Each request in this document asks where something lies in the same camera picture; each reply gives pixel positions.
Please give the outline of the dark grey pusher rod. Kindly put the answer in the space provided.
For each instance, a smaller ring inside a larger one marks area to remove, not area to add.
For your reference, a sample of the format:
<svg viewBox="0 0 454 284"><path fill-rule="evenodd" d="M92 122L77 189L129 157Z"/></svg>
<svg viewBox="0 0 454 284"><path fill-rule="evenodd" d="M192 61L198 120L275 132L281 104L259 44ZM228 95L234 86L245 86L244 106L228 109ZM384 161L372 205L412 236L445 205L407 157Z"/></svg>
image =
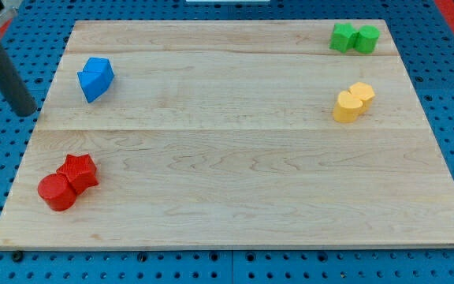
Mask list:
<svg viewBox="0 0 454 284"><path fill-rule="evenodd" d="M27 117L36 112L37 104L34 98L1 43L0 92L17 116Z"/></svg>

